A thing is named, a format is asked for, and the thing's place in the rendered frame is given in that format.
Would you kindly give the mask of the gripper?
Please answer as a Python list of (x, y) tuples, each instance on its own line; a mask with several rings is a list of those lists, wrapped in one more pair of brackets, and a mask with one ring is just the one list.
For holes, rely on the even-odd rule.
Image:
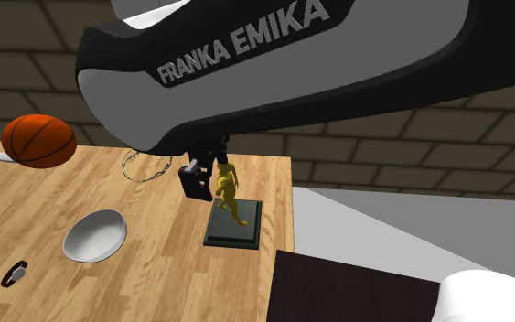
[(178, 170), (178, 176), (185, 195), (191, 199), (212, 201), (209, 189), (210, 170), (217, 161), (219, 164), (228, 164), (227, 143), (230, 137), (220, 135), (204, 139), (188, 149), (190, 163)]

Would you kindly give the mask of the yellow figure on dark base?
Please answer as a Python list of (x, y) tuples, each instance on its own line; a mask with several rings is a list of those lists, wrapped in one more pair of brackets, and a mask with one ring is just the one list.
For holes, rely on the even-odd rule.
[(217, 164), (218, 176), (204, 246), (258, 250), (262, 209), (260, 200), (238, 199), (233, 163)]

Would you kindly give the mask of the white bowl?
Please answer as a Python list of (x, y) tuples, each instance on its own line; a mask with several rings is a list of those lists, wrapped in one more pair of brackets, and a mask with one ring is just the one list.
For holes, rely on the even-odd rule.
[(63, 252), (73, 262), (98, 263), (115, 254), (126, 237), (124, 216), (115, 209), (100, 209), (70, 228), (63, 241)]

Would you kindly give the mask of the orange basketball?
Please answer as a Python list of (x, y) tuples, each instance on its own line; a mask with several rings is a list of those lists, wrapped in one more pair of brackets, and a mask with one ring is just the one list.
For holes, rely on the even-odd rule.
[(1, 135), (5, 153), (30, 168), (52, 168), (69, 161), (78, 146), (71, 127), (46, 114), (27, 114), (10, 122)]

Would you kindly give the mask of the dark robot stand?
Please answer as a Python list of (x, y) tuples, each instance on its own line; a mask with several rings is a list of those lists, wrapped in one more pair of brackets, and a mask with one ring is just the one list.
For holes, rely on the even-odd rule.
[(439, 283), (277, 251), (266, 322), (431, 322)]

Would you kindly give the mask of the dark red wristwatch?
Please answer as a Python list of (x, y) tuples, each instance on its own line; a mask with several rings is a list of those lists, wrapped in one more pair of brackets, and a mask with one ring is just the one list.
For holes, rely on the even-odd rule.
[(4, 288), (9, 288), (15, 282), (22, 279), (27, 272), (28, 263), (26, 261), (19, 261), (14, 264), (4, 275), (0, 285)]

